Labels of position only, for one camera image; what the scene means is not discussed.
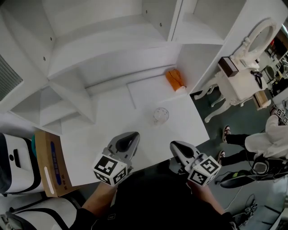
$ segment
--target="orange sponge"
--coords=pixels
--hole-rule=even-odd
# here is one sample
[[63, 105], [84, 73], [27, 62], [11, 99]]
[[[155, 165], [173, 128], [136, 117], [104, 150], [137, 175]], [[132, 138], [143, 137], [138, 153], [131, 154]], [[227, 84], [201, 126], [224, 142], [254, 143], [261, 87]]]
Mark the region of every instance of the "orange sponge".
[[166, 78], [169, 81], [172, 88], [174, 89], [174, 91], [177, 91], [182, 87], [186, 87], [180, 72], [176, 69], [168, 71], [166, 73]]

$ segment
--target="air vent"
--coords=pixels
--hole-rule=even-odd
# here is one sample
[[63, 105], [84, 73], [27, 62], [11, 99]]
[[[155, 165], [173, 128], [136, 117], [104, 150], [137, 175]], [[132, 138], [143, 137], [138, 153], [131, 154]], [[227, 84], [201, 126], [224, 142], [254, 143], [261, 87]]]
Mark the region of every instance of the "air vent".
[[22, 81], [23, 79], [18, 76], [0, 55], [0, 101]]

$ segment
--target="blue label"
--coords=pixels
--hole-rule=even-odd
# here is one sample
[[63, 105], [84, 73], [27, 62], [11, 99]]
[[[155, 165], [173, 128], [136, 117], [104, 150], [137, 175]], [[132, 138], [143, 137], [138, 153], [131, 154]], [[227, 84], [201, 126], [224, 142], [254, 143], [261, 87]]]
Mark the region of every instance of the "blue label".
[[52, 153], [52, 159], [53, 159], [53, 163], [54, 163], [54, 171], [55, 171], [55, 175], [56, 175], [57, 184], [61, 185], [62, 182], [61, 182], [61, 177], [60, 177], [59, 170], [58, 170], [55, 145], [53, 142], [51, 142], [50, 145], [51, 145], [51, 153]]

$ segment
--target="sneaker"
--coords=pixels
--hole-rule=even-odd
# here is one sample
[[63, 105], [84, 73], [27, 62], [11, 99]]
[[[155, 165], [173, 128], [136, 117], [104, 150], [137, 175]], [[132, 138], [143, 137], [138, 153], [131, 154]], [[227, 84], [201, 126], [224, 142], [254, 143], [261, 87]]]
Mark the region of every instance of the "sneaker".
[[222, 160], [223, 157], [225, 157], [225, 152], [222, 150], [218, 154], [218, 159], [217, 159], [218, 164], [222, 165], [222, 161], [221, 160]]
[[223, 129], [222, 141], [227, 142], [226, 136], [230, 134], [231, 134], [230, 126], [226, 125], [225, 128]]

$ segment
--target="cardboard box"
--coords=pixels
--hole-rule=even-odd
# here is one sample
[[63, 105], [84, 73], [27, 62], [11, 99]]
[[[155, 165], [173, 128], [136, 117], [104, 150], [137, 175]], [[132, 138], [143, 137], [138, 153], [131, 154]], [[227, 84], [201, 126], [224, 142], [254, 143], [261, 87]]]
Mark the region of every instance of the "cardboard box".
[[229, 57], [221, 57], [218, 64], [228, 77], [234, 77], [239, 72]]
[[59, 197], [80, 186], [72, 186], [63, 157], [60, 137], [38, 131], [35, 133], [38, 166], [47, 197]]

